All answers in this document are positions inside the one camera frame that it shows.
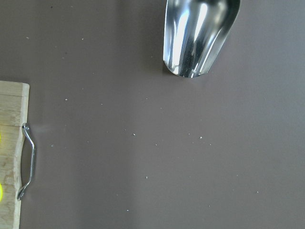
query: silver scoop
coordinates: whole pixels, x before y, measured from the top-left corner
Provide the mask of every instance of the silver scoop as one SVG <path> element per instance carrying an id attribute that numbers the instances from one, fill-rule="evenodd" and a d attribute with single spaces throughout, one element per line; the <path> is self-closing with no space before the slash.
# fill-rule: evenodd
<path id="1" fill-rule="evenodd" d="M 207 73 L 239 11 L 240 0 L 167 0 L 163 60 L 179 76 Z"/>

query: stainless steel object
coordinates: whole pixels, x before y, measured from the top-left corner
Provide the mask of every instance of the stainless steel object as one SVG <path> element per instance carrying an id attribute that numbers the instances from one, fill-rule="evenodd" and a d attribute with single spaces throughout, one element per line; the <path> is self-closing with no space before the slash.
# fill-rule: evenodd
<path id="1" fill-rule="evenodd" d="M 22 197 L 24 196 L 26 188 L 28 187 L 28 185 L 30 184 L 30 182 L 33 179 L 33 176 L 34 176 L 35 151 L 36 151 L 35 144 L 34 144 L 32 138 L 30 136 L 30 127 L 29 127 L 28 123 L 22 124 L 22 132 L 26 136 L 26 138 L 28 139 L 28 141 L 30 142 L 30 144 L 32 146 L 32 155 L 31 155 L 31 160 L 30 160 L 30 166 L 31 166 L 30 167 L 30 178 L 29 178 L 29 181 L 24 186 L 22 186 L 19 189 L 18 194 L 17 194 L 17 199 L 18 200 L 22 199 Z"/>
<path id="2" fill-rule="evenodd" d="M 239 11 L 240 0 L 167 0 L 163 60 L 179 76 L 207 73 Z"/>

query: silver handle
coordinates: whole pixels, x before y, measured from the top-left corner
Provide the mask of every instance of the silver handle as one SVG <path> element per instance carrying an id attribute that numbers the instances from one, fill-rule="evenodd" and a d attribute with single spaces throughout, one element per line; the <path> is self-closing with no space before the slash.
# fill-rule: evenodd
<path id="1" fill-rule="evenodd" d="M 18 195 L 17 195 L 18 200 L 22 199 L 22 197 L 24 196 L 24 193 L 25 193 L 25 189 L 27 188 L 27 186 L 30 184 L 30 182 L 33 179 L 33 176 L 34 176 L 34 159 L 35 159 L 35 151 L 36 151 L 35 144 L 34 144 L 32 138 L 30 136 L 30 127 L 29 127 L 28 123 L 22 124 L 22 132 L 26 136 L 27 140 L 30 142 L 30 144 L 32 146 L 32 156 L 31 156 L 31 160 L 30 160 L 30 166 L 31 166 L 30 167 L 30 178 L 29 178 L 29 181 L 19 189 Z"/>

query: shiny metal scoop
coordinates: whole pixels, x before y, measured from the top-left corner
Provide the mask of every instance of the shiny metal scoop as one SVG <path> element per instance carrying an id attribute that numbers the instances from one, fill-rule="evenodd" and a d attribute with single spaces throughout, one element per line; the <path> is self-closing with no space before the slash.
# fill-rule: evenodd
<path id="1" fill-rule="evenodd" d="M 207 73 L 239 11 L 240 0 L 167 0 L 163 60 L 179 76 Z"/>

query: wood grain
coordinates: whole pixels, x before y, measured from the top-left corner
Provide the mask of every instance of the wood grain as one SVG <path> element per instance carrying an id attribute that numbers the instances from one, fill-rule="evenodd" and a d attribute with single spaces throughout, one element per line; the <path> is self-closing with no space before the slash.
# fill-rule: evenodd
<path id="1" fill-rule="evenodd" d="M 0 81 L 0 229 L 18 229 L 21 187 L 20 160 L 24 141 L 21 125 L 27 121 L 29 85 Z"/>

